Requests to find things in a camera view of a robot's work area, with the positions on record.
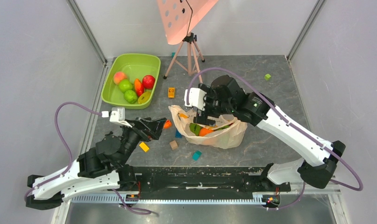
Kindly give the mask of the translucent beige plastic bag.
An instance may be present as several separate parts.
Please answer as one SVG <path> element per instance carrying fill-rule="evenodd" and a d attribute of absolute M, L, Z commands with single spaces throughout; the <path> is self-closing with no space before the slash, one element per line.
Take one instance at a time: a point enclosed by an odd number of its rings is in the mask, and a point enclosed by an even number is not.
<path fill-rule="evenodd" d="M 176 129 L 192 144 L 213 146 L 222 149 L 234 148 L 241 144 L 248 127 L 247 123 L 239 121 L 236 117 L 230 115 L 230 123 L 224 126 L 198 124 L 202 128 L 214 130 L 204 137 L 199 137 L 195 136 L 189 128 L 189 124 L 194 123 L 193 119 L 196 115 L 193 109 L 184 111 L 178 105 L 171 105 L 169 106 L 169 110 Z"/>

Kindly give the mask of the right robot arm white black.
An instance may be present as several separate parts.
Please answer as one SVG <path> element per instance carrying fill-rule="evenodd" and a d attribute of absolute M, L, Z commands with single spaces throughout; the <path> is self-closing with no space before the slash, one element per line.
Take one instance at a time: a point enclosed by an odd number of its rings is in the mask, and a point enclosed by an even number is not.
<path fill-rule="evenodd" d="M 345 145 L 324 140 L 287 116 L 272 100 L 261 93 L 245 93 L 237 81 L 223 75 L 211 85 L 199 84 L 185 90 L 185 106 L 197 109 L 194 122 L 214 125 L 210 118 L 233 115 L 239 121 L 258 127 L 295 150 L 302 158 L 283 164 L 271 163 L 260 177 L 265 190 L 286 182 L 305 182 L 325 188 L 337 168 L 336 155 L 342 156 Z"/>

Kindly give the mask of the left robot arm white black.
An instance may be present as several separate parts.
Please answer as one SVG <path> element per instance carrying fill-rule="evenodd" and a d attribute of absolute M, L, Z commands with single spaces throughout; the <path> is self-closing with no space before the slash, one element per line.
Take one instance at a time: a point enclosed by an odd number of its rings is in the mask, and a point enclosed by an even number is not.
<path fill-rule="evenodd" d="M 107 134 L 95 147 L 78 156 L 65 169 L 51 175 L 30 175 L 26 207 L 50 210 L 76 196 L 98 190 L 132 190 L 137 184 L 133 167 L 127 164 L 139 143 L 158 140 L 166 118 L 109 121 L 122 128 L 122 136 Z"/>

